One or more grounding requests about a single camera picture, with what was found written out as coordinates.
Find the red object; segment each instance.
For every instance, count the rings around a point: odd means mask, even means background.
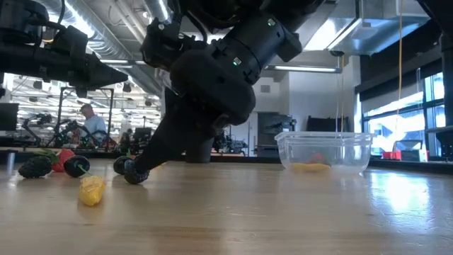
[[[384,152],[382,153],[383,159],[401,160],[401,152]]]
[[[56,172],[64,172],[64,163],[66,160],[76,156],[70,149],[62,149],[58,154],[59,162],[52,165],[52,170]]]

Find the blue shirt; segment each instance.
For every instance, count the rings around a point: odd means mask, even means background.
[[[84,124],[85,128],[93,134],[96,131],[104,131],[107,132],[107,128],[105,127],[105,121],[101,117],[94,115],[91,118],[85,120]]]

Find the ductwork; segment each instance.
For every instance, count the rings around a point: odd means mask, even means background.
[[[47,8],[49,15],[55,21],[58,19],[62,8],[61,0],[35,0]],[[62,21],[63,25],[73,25],[86,33],[90,40],[88,48],[93,50],[102,59],[123,60],[132,59],[132,54],[113,35],[102,20],[91,10],[83,0],[66,0],[66,11]],[[154,69],[146,67],[153,74]],[[161,86],[145,71],[138,66],[123,70],[134,78],[136,83],[147,93],[161,96]]]
[[[372,55],[399,40],[402,0],[341,0],[305,50],[339,50],[350,55]],[[403,1],[403,36],[430,17],[417,1]]]
[[[142,0],[151,18],[158,18],[162,23],[170,23],[173,15],[167,0]]]

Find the yellow toy corn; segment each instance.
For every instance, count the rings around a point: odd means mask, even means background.
[[[80,181],[79,199],[88,206],[97,205],[105,190],[105,181],[100,176],[85,177]]]

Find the black toy eggplant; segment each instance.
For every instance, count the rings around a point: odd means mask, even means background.
[[[125,180],[130,184],[142,183],[149,177],[149,171],[145,171],[144,173],[137,172],[137,169],[135,168],[135,162],[136,161],[133,159],[128,159],[125,161]]]
[[[70,177],[78,178],[83,176],[85,174],[84,170],[90,170],[90,162],[83,156],[74,156],[64,163],[64,171]]]
[[[121,156],[115,160],[113,163],[113,171],[117,174],[124,175],[125,174],[125,162],[126,160],[130,159],[128,156]]]
[[[135,158],[132,157],[132,155],[127,153],[126,156],[121,156],[115,160],[115,163],[113,163],[113,171],[117,174],[125,175],[125,162],[128,159],[134,159],[134,161],[137,161],[141,155],[137,155]]]

